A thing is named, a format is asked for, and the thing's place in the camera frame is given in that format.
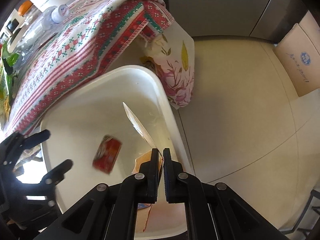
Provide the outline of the red snack wrapper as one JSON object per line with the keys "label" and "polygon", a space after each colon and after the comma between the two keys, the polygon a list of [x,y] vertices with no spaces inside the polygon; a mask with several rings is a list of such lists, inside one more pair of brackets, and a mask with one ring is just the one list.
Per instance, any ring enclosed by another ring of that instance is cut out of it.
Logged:
{"label": "red snack wrapper", "polygon": [[105,174],[110,174],[116,163],[121,147],[122,143],[117,138],[105,135],[95,154],[92,166]]}

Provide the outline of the green onion rings chip bag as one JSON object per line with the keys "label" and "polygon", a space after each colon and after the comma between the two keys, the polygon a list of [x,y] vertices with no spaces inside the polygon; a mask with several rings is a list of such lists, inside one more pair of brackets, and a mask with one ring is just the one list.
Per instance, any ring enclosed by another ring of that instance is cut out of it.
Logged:
{"label": "green onion rings chip bag", "polygon": [[19,55],[8,52],[8,44],[4,42],[1,46],[1,117],[4,122],[9,120],[11,106],[14,101],[13,89],[16,71],[14,65]]}

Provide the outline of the clear plastic water bottle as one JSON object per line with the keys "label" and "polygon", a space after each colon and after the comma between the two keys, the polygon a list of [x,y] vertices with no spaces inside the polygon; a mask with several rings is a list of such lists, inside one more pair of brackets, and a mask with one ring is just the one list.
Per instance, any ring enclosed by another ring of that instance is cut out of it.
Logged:
{"label": "clear plastic water bottle", "polygon": [[63,21],[69,16],[66,4],[47,8],[33,23],[31,23],[16,44],[16,51],[24,54],[35,51],[50,37],[59,31]]}

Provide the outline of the white plastic trash bin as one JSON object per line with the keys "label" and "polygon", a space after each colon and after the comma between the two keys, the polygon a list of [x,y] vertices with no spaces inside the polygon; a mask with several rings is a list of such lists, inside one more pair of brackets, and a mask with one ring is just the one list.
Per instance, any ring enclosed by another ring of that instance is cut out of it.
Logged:
{"label": "white plastic trash bin", "polygon": [[[130,176],[136,159],[150,150],[125,113],[129,107],[162,151],[192,173],[193,168],[159,78],[140,66],[124,66],[100,76],[52,107],[40,128],[50,131],[42,144],[46,167],[51,170],[70,159],[73,167],[56,188],[57,203],[67,211],[99,183],[114,185]],[[96,170],[93,158],[104,136],[122,146],[110,174]]]}

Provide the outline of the large orange fruit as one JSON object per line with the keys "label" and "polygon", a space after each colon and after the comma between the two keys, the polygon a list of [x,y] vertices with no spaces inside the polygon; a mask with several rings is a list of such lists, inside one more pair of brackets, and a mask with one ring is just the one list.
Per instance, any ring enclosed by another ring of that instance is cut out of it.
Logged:
{"label": "large orange fruit", "polygon": [[25,0],[18,9],[18,14],[24,16],[25,13],[33,6],[33,3],[30,0]]}

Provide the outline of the red white patterned tablecloth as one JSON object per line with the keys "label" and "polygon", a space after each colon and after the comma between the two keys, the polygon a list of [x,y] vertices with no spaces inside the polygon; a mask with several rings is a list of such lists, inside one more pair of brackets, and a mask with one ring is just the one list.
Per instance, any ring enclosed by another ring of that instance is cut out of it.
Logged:
{"label": "red white patterned tablecloth", "polygon": [[173,22],[163,0],[76,0],[61,31],[18,72],[3,132],[29,134],[60,98],[105,74],[137,36],[151,41]]}

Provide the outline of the floral under tablecloth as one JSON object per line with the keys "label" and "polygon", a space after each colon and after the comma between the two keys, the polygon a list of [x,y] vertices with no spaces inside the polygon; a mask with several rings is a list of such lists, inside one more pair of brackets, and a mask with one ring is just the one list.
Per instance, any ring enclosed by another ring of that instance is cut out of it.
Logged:
{"label": "floral under tablecloth", "polygon": [[141,49],[140,63],[159,78],[170,104],[179,109],[193,96],[195,79],[195,44],[177,23],[147,40],[142,34],[136,44]]}

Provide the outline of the cardboard box with blue logo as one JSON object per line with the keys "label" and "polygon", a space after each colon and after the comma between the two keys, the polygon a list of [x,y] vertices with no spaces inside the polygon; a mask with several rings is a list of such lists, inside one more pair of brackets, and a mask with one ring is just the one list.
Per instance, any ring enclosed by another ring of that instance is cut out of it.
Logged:
{"label": "cardboard box with blue logo", "polygon": [[319,25],[307,12],[274,48],[298,96],[319,89]]}

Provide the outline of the grey refrigerator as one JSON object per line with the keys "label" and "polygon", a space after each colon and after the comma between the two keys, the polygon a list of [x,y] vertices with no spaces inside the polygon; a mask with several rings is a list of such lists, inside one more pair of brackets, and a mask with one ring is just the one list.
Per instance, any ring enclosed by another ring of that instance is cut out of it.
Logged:
{"label": "grey refrigerator", "polygon": [[280,42],[307,13],[302,0],[168,0],[192,37],[243,36]]}

